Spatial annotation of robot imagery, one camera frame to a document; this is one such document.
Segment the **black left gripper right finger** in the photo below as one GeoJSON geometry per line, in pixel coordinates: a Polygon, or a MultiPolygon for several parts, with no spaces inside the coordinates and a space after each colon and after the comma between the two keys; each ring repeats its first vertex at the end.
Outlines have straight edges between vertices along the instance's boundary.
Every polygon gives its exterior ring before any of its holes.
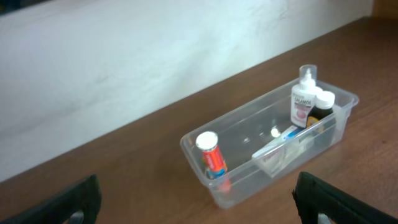
{"type": "Polygon", "coordinates": [[[335,223],[397,224],[396,218],[308,172],[299,173],[292,196],[304,224],[317,223],[319,214],[326,215],[335,223]]]}

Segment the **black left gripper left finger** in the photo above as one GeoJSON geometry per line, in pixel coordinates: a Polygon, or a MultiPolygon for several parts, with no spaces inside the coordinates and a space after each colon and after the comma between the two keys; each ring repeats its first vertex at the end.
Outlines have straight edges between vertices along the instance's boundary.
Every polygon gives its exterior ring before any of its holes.
{"type": "Polygon", "coordinates": [[[100,184],[93,174],[1,224],[95,223],[101,201],[100,184]]]}

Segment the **white Panadol box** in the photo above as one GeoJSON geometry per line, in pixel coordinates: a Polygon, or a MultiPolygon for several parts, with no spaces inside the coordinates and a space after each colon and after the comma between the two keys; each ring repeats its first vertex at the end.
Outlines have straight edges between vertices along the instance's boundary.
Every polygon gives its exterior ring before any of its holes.
{"type": "Polygon", "coordinates": [[[252,160],[258,168],[273,178],[293,160],[313,146],[314,135],[306,134],[296,137],[302,131],[304,129],[298,126],[289,126],[285,131],[279,133],[276,138],[256,151],[252,155],[252,160]]]}

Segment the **clear plastic container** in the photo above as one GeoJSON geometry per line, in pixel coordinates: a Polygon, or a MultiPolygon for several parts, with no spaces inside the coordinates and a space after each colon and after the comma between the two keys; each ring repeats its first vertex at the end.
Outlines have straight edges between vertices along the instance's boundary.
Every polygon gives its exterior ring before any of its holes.
{"type": "Polygon", "coordinates": [[[286,136],[290,120],[292,80],[184,135],[181,148],[200,182],[220,208],[230,208],[268,187],[302,164],[329,149],[343,137],[351,110],[359,98],[352,92],[318,81],[335,94],[333,114],[293,137],[286,136]],[[228,171],[211,179],[197,136],[218,135],[218,146],[228,171]]]}

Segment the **dark syrup bottle white cap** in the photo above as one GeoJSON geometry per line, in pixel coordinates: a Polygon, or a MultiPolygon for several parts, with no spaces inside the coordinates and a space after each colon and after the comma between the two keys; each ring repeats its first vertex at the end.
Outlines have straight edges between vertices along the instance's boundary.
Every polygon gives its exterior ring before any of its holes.
{"type": "Polygon", "coordinates": [[[321,91],[315,96],[315,104],[307,116],[307,127],[314,125],[333,113],[335,94],[331,91],[321,91]]]}

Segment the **white squeeze bottle clear cap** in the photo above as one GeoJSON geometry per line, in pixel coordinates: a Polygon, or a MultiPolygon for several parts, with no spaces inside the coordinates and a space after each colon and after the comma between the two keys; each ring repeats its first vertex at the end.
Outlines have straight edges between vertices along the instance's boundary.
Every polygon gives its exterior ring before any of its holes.
{"type": "Polygon", "coordinates": [[[294,125],[306,128],[307,117],[315,105],[315,96],[322,89],[317,86],[317,66],[302,65],[298,83],[292,87],[290,119],[294,125]]]}

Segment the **orange effervescent tablet tube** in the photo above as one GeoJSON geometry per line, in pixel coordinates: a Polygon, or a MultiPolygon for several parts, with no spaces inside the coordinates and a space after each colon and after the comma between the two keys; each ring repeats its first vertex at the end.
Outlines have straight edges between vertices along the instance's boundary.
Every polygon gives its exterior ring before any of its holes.
{"type": "Polygon", "coordinates": [[[202,152],[211,179],[217,179],[227,173],[228,167],[218,146],[218,135],[215,132],[205,131],[199,134],[195,144],[202,152]]]}

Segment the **brown wooden door frame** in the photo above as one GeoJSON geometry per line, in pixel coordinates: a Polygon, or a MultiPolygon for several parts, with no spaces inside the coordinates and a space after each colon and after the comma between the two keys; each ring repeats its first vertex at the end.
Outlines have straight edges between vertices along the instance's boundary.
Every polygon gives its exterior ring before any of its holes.
{"type": "Polygon", "coordinates": [[[397,19],[398,0],[374,0],[372,16],[387,19],[397,19]]]}

